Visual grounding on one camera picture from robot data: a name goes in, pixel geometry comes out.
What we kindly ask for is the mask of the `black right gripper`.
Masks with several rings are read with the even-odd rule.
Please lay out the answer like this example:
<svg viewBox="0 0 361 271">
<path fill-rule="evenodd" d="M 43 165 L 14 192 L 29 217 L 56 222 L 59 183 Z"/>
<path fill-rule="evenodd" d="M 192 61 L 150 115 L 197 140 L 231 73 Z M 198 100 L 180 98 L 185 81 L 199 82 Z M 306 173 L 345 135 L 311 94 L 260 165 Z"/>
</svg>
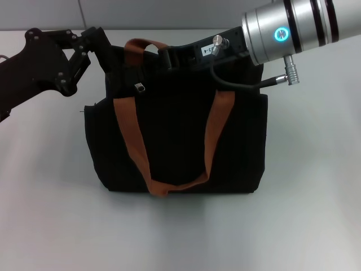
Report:
<svg viewBox="0 0 361 271">
<path fill-rule="evenodd" d="M 220 49 L 215 57 L 217 62 L 227 62 L 239 57 L 248 55 L 242 27 L 232 28 L 219 33 L 223 39 L 228 40 L 228 47 Z M 213 38 L 215 35 L 204 38 L 184 46 L 174 49 L 170 46 L 159 49 L 158 55 L 165 69 L 174 69 L 176 67 L 203 68 L 209 65 L 212 58 L 212 49 L 214 47 Z"/>
</svg>

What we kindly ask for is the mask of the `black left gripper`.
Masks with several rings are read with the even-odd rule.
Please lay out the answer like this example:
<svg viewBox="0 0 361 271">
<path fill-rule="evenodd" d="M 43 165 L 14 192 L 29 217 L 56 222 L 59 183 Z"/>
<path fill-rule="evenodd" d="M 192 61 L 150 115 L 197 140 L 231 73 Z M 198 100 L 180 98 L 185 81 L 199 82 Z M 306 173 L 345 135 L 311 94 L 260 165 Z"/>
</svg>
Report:
<svg viewBox="0 0 361 271">
<path fill-rule="evenodd" d="M 69 60 L 65 49 L 74 50 Z M 68 29 L 28 30 L 21 52 L 1 62 L 1 121 L 13 108 L 44 91 L 74 95 L 90 65 L 89 51 L 95 53 L 104 72 L 112 70 L 111 44 L 102 28 L 91 27 L 80 36 Z"/>
</svg>

